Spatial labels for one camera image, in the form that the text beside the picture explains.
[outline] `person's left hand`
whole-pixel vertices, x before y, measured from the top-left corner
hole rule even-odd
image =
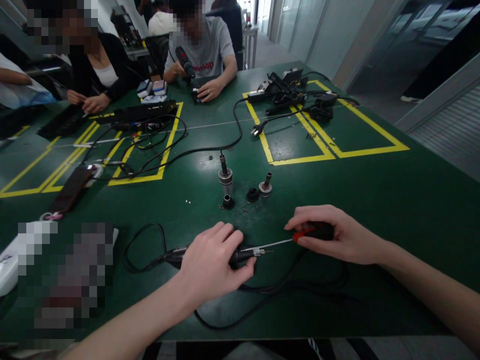
[[[233,270],[229,261],[234,250],[244,240],[240,230],[230,223],[219,222],[196,236],[188,247],[175,275],[182,296],[196,307],[239,288],[254,275],[256,257]]]
[[[224,83],[219,78],[210,80],[198,89],[198,98],[202,99],[202,103],[208,103],[220,95],[224,87]]]
[[[104,93],[101,93],[98,96],[88,97],[83,102],[83,106],[81,108],[86,114],[101,113],[107,108],[108,105],[110,105],[110,102],[110,98]]]

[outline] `gray t-shirt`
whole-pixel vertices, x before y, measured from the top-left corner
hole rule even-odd
[[[179,28],[170,34],[170,53],[166,58],[165,71],[177,61],[177,46],[185,50],[197,78],[221,75],[224,72],[225,58],[235,55],[229,28],[221,17],[216,16],[203,16],[202,37],[198,43],[192,43]]]

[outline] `green workbench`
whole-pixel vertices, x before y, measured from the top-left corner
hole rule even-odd
[[[181,104],[180,118],[188,126],[188,136],[168,155],[172,159],[183,151],[221,146],[238,137],[232,112],[244,93],[257,90],[267,72],[280,74],[292,67],[309,69],[300,62],[239,72],[223,93],[209,104],[195,105],[185,84],[169,88],[169,98]],[[309,89],[326,86],[339,91],[320,76]],[[139,103],[132,91],[113,104],[112,109]],[[364,226],[426,261],[466,286],[480,291],[479,205],[480,184],[445,160],[425,149],[367,108],[338,103],[334,119],[322,127],[299,114],[272,121],[264,135],[253,137],[254,117],[265,116],[270,103],[251,108],[241,103],[237,113],[243,137],[232,149],[224,151],[233,170],[236,207],[222,210],[223,191],[219,183],[219,151],[187,155],[150,178],[114,185],[98,181],[84,190],[80,201],[59,223],[60,235],[52,235],[43,255],[35,258],[35,272],[28,282],[39,287],[52,267],[61,264],[67,244],[74,242],[81,223],[113,223],[120,230],[113,250],[113,278],[110,296],[98,318],[86,329],[75,332],[84,337],[135,304],[170,279],[177,270],[167,263],[141,274],[128,273],[122,265],[122,252],[133,234],[146,223],[163,226],[168,249],[189,244],[201,231],[218,221],[230,222],[243,231],[252,245],[272,243],[291,236],[283,227],[295,207],[333,204],[356,218]],[[85,149],[71,145],[93,141],[105,127],[87,123],[77,134],[60,138],[54,144],[36,135],[66,105],[50,110],[0,150],[0,249],[15,237],[17,223],[38,220],[47,211],[61,186],[78,163]],[[167,134],[167,141],[180,137],[182,125]],[[308,133],[315,138],[306,138]],[[123,137],[112,131],[106,139]],[[124,139],[113,160],[119,160],[131,142]],[[99,145],[90,159],[102,158],[112,143]],[[128,156],[135,169],[152,156],[137,149]],[[112,176],[114,167],[105,169]],[[247,190],[257,187],[272,172],[270,197],[248,204]],[[301,251],[294,243],[275,247],[255,266],[251,286],[276,284]],[[147,230],[130,249],[138,265],[147,264],[162,252],[157,230]],[[293,273],[294,279],[328,281],[336,277],[341,263],[335,259],[308,253]],[[339,303],[308,292],[291,291],[261,308],[253,316],[228,331],[211,331],[190,316],[167,331],[162,340],[281,339],[344,336],[398,336],[447,334],[446,329],[419,301],[377,266],[348,265],[349,281],[340,291],[356,301]],[[15,289],[0,304],[0,341],[18,342],[32,335],[37,302],[20,298],[27,294]],[[238,319],[264,297],[234,292],[211,301],[199,312],[213,325],[226,325]],[[68,331],[52,331],[43,337],[69,337]]]

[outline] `sneaker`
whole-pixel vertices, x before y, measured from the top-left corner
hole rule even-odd
[[[400,100],[406,103],[415,103],[415,104],[420,104],[423,101],[423,99],[419,99],[416,97],[408,97],[408,96],[402,96]]]

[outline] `hand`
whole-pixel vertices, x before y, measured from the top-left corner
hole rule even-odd
[[[254,275],[256,257],[248,259],[238,270],[229,265],[243,240],[240,230],[234,231],[232,224],[219,222],[197,235],[188,247],[175,278],[182,284],[182,295],[189,297],[195,307],[238,289]]]
[[[110,102],[110,98],[104,93],[102,93],[98,96],[92,96],[87,98],[83,102],[83,106],[81,108],[86,114],[101,113],[107,108],[108,105],[110,105]]]
[[[68,90],[66,92],[66,98],[68,102],[73,105],[80,105],[87,99],[85,95],[82,95],[81,93],[78,93],[73,90]]]
[[[175,74],[179,77],[182,77],[182,78],[187,78],[188,75],[187,73],[185,72],[184,68],[182,67],[182,65],[180,64],[180,61],[177,60],[174,64],[173,64],[173,71],[175,72]]]
[[[224,83],[219,79],[213,79],[198,89],[198,98],[202,99],[202,103],[208,103],[220,95],[224,89]]]
[[[332,205],[297,207],[294,216],[285,225],[285,230],[306,230],[311,227],[309,222],[315,221],[335,227],[333,241],[305,236],[298,239],[298,244],[319,254],[349,263],[378,264],[390,244]]]

